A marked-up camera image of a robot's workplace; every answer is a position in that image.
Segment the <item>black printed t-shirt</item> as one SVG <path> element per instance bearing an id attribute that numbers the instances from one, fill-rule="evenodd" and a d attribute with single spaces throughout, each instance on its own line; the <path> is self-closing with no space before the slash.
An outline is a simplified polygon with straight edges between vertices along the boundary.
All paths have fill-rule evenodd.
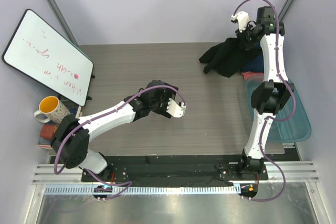
<path id="1" fill-rule="evenodd" d="M 210 47 L 198 60 L 206 64 L 205 74 L 215 70 L 224 77 L 231 77 L 262 53 L 260 46 L 247 48 L 240 38 L 227 38 L 224 42 Z"/>

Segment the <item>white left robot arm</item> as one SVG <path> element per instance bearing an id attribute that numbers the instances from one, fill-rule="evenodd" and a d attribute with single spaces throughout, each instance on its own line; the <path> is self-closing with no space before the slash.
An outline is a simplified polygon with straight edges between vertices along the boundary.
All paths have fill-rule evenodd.
<path id="1" fill-rule="evenodd" d="M 150 112 L 168 119 L 182 117 L 186 100 L 182 98 L 176 102 L 176 96 L 181 95 L 178 90 L 166 82 L 153 80 L 146 88 L 101 112 L 79 118 L 72 114 L 65 116 L 51 140 L 51 147 L 56 152 L 55 174 L 62 172 L 63 169 L 58 168 L 62 162 L 64 168 L 79 167 L 95 179 L 108 180 L 113 166 L 103 154 L 90 150 L 90 142 L 117 126 L 142 119 Z"/>

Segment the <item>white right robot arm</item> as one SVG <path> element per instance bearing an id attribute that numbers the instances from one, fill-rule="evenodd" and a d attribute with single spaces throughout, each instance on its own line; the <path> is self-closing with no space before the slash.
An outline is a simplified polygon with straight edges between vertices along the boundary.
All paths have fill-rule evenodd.
<path id="1" fill-rule="evenodd" d="M 251 95 L 254 110 L 249 140 L 236 165 L 243 180 L 255 179 L 264 171 L 265 146 L 276 115 L 289 99 L 294 99 L 295 86 L 288 81 L 284 65 L 284 25 L 279 22 L 273 7 L 260 7 L 255 25 L 250 24 L 246 12 L 232 16 L 239 24 L 239 35 L 247 46 L 260 44 L 264 59 L 264 78 Z"/>

